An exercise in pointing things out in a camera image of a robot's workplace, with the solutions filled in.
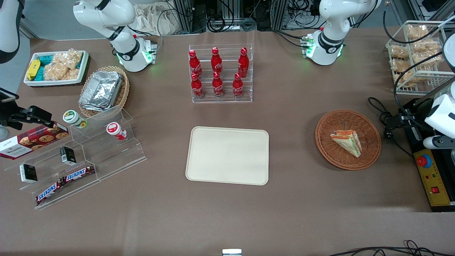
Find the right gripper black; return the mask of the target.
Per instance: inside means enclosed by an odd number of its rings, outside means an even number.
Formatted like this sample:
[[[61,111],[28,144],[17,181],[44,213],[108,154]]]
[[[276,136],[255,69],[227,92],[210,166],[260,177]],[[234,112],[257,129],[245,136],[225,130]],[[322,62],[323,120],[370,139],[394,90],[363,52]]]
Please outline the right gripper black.
[[[53,126],[52,114],[37,106],[28,108],[1,107],[1,126],[21,130],[23,123],[39,123],[45,126]]]

